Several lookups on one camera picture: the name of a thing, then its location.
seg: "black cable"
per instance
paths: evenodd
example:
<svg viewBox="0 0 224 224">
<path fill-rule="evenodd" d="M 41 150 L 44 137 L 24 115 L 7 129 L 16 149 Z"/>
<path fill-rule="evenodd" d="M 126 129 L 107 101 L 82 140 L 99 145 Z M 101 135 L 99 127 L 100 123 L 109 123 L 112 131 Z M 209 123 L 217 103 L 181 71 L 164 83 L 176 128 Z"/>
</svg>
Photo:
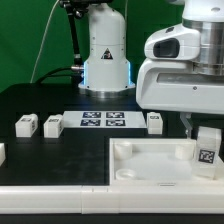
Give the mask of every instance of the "black cable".
<svg viewBox="0 0 224 224">
<path fill-rule="evenodd" d="M 72 69 L 69 66 L 68 67 L 54 69 L 54 70 L 48 72 L 47 74 L 45 74 L 44 76 L 42 76 L 41 78 L 39 78 L 35 83 L 39 83 L 39 80 L 43 79 L 46 76 L 48 77 L 48 76 L 54 75 L 57 72 L 62 72 L 62 71 L 72 71 Z"/>
<path fill-rule="evenodd" d="M 80 76 L 80 73 L 77 72 L 77 75 L 75 73 L 72 74 L 58 74 L 58 75 L 48 75 L 48 76 L 43 76 L 42 78 L 38 79 L 35 83 L 36 84 L 41 84 L 45 79 L 47 78 L 57 78 L 57 77 L 77 77 Z"/>
</svg>

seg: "white cylindrical housing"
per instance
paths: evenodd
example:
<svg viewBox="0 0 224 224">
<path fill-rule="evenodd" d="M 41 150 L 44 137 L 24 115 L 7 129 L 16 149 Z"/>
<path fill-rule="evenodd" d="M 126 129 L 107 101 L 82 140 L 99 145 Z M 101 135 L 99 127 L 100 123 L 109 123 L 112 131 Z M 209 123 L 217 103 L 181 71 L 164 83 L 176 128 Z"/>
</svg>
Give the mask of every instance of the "white cylindrical housing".
<svg viewBox="0 0 224 224">
<path fill-rule="evenodd" d="M 183 19 L 200 22 L 224 22 L 224 1 L 185 0 Z"/>
<path fill-rule="evenodd" d="M 167 0 L 170 4 L 174 5 L 183 5 L 185 3 L 185 0 Z"/>
<path fill-rule="evenodd" d="M 90 56 L 85 62 L 83 85 L 95 92 L 119 92 L 130 86 L 130 64 L 125 56 L 123 16 L 107 4 L 89 8 Z"/>
</svg>

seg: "black tabletop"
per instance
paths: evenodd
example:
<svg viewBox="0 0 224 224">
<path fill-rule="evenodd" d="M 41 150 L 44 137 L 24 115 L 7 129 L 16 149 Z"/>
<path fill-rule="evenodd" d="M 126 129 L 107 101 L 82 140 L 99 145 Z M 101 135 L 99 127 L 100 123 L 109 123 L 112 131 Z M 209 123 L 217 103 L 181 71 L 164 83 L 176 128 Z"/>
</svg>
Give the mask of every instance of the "black tabletop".
<svg viewBox="0 0 224 224">
<path fill-rule="evenodd" d="M 0 94 L 0 142 L 7 160 L 0 168 L 0 186 L 108 185 L 111 137 L 144 138 L 146 129 L 65 129 L 59 139 L 45 139 L 43 124 L 64 111 L 141 111 L 135 96 L 96 99 L 79 95 L 70 85 L 14 85 Z M 39 128 L 32 138 L 16 138 L 15 123 L 35 113 Z M 221 224 L 223 215 L 1 215 L 0 223 L 182 223 Z"/>
</svg>

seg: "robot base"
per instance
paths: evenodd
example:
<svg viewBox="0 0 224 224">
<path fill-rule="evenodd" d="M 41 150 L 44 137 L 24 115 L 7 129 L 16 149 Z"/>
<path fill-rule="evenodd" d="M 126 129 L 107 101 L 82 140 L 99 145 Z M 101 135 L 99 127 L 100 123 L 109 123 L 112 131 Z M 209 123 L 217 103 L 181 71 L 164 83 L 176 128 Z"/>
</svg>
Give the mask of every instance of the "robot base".
<svg viewBox="0 0 224 224">
<path fill-rule="evenodd" d="M 119 98 L 122 96 L 130 96 L 135 95 L 136 89 L 135 84 L 130 84 L 126 89 L 120 91 L 94 91 L 86 88 L 84 85 L 79 84 L 79 92 L 80 94 L 85 94 L 87 96 L 102 98 L 102 99 L 111 99 L 111 98 Z"/>
</svg>

